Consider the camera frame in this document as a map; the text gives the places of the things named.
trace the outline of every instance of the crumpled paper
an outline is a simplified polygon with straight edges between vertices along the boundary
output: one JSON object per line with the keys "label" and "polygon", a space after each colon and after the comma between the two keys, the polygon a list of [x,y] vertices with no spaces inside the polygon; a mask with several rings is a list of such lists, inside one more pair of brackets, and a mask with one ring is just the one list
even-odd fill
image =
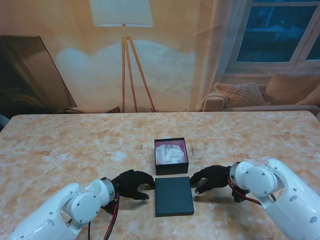
{"label": "crumpled paper", "polygon": [[156,164],[180,164],[185,154],[178,145],[164,144],[155,148]]}

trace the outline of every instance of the white lamp shade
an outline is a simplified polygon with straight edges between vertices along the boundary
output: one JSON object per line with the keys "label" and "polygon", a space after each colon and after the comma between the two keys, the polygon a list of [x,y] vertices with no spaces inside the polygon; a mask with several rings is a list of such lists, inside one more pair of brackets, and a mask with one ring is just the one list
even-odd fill
{"label": "white lamp shade", "polygon": [[149,0],[90,0],[96,27],[153,27]]}

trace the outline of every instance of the lamp leg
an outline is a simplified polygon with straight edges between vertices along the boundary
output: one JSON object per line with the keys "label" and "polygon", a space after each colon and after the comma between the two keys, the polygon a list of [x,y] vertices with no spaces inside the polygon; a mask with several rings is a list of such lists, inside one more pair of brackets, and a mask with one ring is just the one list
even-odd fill
{"label": "lamp leg", "polygon": [[125,41],[124,41],[124,47],[125,47],[125,52],[126,52],[126,60],[128,62],[128,68],[129,68],[129,76],[130,76],[131,90],[132,90],[132,96],[133,96],[134,110],[137,113],[138,108],[137,108],[137,101],[136,101],[136,95],[135,95],[134,80],[132,78],[132,72],[131,72],[130,54],[129,54],[127,39],[125,39]]}
{"label": "lamp leg", "polygon": [[125,112],[125,37],[121,38],[121,58],[122,58],[122,112]]}
{"label": "lamp leg", "polygon": [[134,57],[135,57],[136,64],[138,65],[138,68],[139,68],[139,71],[140,71],[140,74],[141,74],[141,78],[142,78],[142,81],[143,81],[143,84],[144,84],[144,88],[146,90],[146,93],[148,94],[149,101],[150,101],[151,106],[152,106],[152,110],[153,110],[153,112],[156,112],[154,103],[153,103],[152,98],[151,98],[151,94],[150,94],[148,86],[147,86],[147,82],[146,82],[146,79],[145,79],[144,72],[142,71],[142,67],[141,67],[141,64],[140,64],[140,61],[139,61],[139,57],[138,57],[135,45],[134,45],[134,41],[132,40],[132,38],[130,36],[127,36],[126,38],[130,42],[130,45],[131,45],[131,48],[132,48],[132,51],[133,51],[133,54],[134,54]]}

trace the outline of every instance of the open black box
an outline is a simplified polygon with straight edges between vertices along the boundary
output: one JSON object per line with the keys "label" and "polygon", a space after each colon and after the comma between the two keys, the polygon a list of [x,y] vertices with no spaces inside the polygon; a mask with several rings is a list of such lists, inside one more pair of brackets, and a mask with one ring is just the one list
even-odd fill
{"label": "open black box", "polygon": [[[178,145],[184,153],[184,161],[182,163],[157,164],[156,148],[161,145]],[[187,147],[184,137],[166,138],[154,140],[154,164],[156,175],[169,174],[186,174],[189,167],[189,159],[187,154]]]}

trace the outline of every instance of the couch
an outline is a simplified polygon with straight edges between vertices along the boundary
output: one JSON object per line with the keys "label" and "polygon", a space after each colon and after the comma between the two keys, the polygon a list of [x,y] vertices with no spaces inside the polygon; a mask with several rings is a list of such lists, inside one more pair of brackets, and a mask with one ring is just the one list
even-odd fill
{"label": "couch", "polygon": [[279,74],[269,84],[258,84],[258,88],[270,105],[227,107],[228,98],[218,91],[210,93],[202,101],[198,111],[202,112],[261,112],[261,111],[309,111],[320,119],[318,105],[297,105],[318,85],[320,74]]}

